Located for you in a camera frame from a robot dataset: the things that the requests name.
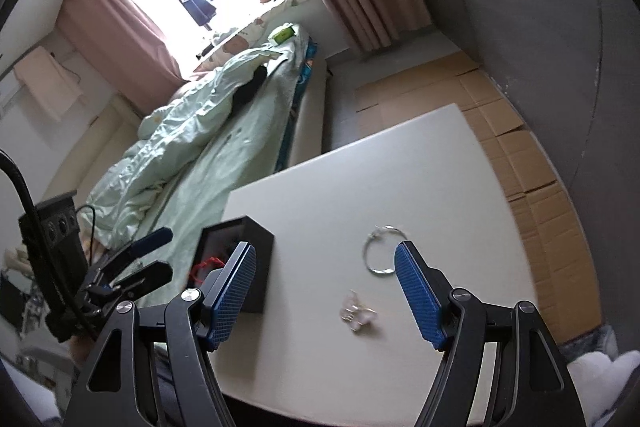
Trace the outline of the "black jewelry box white lining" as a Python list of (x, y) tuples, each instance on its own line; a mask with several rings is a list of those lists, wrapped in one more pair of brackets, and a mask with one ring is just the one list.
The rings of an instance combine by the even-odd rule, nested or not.
[(245, 313), (265, 309), (274, 236), (250, 217), (244, 216), (211, 225), (201, 231), (186, 287), (200, 288), (210, 272), (250, 274), (241, 308)]

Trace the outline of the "thin silver hoop bangle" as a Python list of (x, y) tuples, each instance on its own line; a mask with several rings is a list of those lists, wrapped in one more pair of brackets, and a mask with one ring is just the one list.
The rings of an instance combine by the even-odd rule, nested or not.
[(375, 225), (361, 249), (362, 262), (367, 271), (376, 277), (393, 275), (395, 246), (406, 239), (407, 234), (400, 228), (393, 225)]

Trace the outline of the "green bed sheet mattress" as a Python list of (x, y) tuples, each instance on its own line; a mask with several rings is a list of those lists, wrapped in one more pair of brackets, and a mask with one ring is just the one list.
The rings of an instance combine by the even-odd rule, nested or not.
[(174, 233), (170, 243), (134, 262), (134, 269), (153, 261), (166, 262), (172, 269), (169, 283), (141, 298), (143, 306), (168, 303), (186, 287), (201, 231), (221, 222), (232, 191), (284, 169), (285, 154), (293, 140), (294, 110), (306, 91), (317, 51), (306, 29), (297, 24), (288, 26), (295, 30), (292, 38), (280, 46), (273, 41), (261, 45), (282, 56), (265, 65), (267, 79), (253, 100), (231, 114), (200, 156), (164, 185), (129, 241), (104, 247), (94, 236), (96, 226), (82, 220), (96, 217), (96, 210), (87, 202), (87, 208), (79, 213), (85, 239), (106, 249), (122, 247), (163, 227)]

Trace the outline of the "light green crumpled duvet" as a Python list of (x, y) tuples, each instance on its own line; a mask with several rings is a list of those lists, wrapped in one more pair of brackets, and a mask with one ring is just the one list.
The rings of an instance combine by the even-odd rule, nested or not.
[(88, 195), (96, 217), (94, 236), (106, 248), (129, 241), (163, 187), (198, 158), (231, 115), (232, 98), (259, 67), (282, 53), (246, 50), (194, 82), (184, 95), (160, 106), (138, 128), (138, 141), (107, 170)]

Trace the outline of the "flattened cardboard sheet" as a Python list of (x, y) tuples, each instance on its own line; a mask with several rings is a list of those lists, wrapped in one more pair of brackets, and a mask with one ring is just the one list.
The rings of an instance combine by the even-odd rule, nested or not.
[(587, 239), (551, 162), (506, 98), (459, 51), (373, 81), (355, 92), (362, 136), (432, 110), (459, 107), (511, 207), (539, 309), (558, 343), (603, 323)]

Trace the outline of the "black item on bed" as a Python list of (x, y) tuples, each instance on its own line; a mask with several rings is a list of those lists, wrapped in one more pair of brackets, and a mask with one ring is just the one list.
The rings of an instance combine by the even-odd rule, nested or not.
[(238, 113), (246, 104), (253, 100), (256, 93), (266, 81), (267, 76), (267, 67), (260, 65), (254, 70), (252, 79), (235, 90), (232, 96), (231, 114)]

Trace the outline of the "pink hanging towel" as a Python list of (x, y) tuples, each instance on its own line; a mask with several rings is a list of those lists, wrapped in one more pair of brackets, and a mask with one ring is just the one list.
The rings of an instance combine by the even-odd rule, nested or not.
[(13, 72), (43, 112), (54, 121), (60, 122), (84, 96), (75, 77), (43, 46), (37, 46), (15, 63)]

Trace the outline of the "floral pillow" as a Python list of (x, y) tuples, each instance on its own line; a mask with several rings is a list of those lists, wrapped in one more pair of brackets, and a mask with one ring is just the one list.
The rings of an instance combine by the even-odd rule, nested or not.
[(216, 44), (207, 52), (194, 68), (193, 76), (203, 75), (217, 67), (224, 65), (232, 56), (253, 46), (259, 46), (268, 41), (269, 35), (278, 27), (287, 24), (303, 23), (303, 12), (311, 8), (311, 3), (319, 0), (276, 0), (271, 1), (265, 8), (260, 8), (258, 14), (250, 21), (232, 31), (228, 37)]

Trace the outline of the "green box on bed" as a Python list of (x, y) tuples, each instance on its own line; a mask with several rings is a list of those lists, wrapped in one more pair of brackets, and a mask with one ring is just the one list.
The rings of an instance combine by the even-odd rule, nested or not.
[(295, 30), (292, 26), (284, 26), (281, 29), (278, 29), (271, 36), (271, 40), (277, 45), (284, 43), (289, 38), (292, 38), (295, 35)]

